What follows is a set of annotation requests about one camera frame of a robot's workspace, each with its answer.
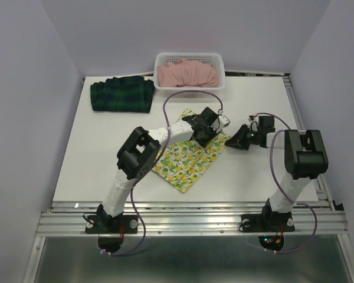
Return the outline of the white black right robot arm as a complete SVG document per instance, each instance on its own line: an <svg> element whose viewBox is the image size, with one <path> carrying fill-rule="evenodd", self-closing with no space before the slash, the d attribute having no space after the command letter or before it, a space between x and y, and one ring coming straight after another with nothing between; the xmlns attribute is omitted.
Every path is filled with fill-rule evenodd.
<svg viewBox="0 0 354 283"><path fill-rule="evenodd" d="M294 231L292 210L298 197L329 166L320 131L298 131L290 127L276 130L276 120L277 116L267 113L250 116L249 124L243 124L225 143L239 150L248 150L252 145L269 149L270 163L273 162L274 149L284 151L283 180L275 182L277 190L267 199L261 213L241 215L241 232Z"/></svg>

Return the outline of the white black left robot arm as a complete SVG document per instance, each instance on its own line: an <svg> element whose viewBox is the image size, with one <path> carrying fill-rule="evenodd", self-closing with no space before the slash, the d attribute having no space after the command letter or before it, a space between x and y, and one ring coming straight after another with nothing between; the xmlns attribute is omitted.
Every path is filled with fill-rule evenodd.
<svg viewBox="0 0 354 283"><path fill-rule="evenodd" d="M87 223L106 232L117 231L127 197L151 171L160 150L191 140L205 147L229 124L230 120L222 110L215 113L207 107L200 114L185 116L170 126L154 130L145 130L141 126L135 128L117 152L117 170L112 188L96 213L86 218Z"/></svg>

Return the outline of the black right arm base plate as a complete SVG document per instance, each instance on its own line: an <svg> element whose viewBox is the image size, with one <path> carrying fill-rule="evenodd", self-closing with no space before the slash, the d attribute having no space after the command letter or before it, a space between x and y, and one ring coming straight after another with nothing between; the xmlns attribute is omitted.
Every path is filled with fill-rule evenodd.
<svg viewBox="0 0 354 283"><path fill-rule="evenodd" d="M291 213L243 214L238 230L244 233L259 233L261 246L269 251L280 252L284 246L284 234L294 232Z"/></svg>

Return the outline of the lemon print skirt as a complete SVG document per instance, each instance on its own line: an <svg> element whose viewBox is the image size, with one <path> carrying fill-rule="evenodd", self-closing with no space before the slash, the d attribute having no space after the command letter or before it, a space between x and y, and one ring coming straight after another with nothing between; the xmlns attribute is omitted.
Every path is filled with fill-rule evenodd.
<svg viewBox="0 0 354 283"><path fill-rule="evenodd" d="M185 193L216 161L229 139L230 135L221 131L205 148L196 141L173 144L166 148L152 172Z"/></svg>

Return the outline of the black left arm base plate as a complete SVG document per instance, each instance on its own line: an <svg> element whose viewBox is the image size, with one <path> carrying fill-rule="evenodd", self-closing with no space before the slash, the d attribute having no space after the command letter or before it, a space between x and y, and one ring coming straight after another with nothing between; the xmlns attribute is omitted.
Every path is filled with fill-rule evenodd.
<svg viewBox="0 0 354 283"><path fill-rule="evenodd" d="M126 234L137 234L139 218L136 215L119 215L108 223L103 223L97 215L83 215L86 222L85 233L97 235L101 253L108 256L120 255L120 248Z"/></svg>

